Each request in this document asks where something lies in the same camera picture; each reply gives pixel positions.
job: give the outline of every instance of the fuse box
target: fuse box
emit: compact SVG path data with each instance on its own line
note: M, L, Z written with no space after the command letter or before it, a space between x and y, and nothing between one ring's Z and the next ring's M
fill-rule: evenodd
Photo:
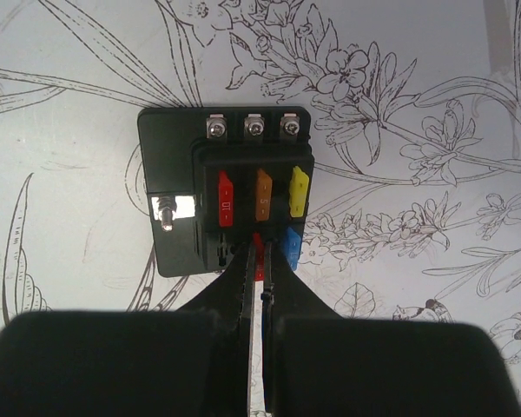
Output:
M306 110L291 107L142 111L142 163L162 276L224 269L252 240L259 248L278 242L297 267L314 166L310 122Z

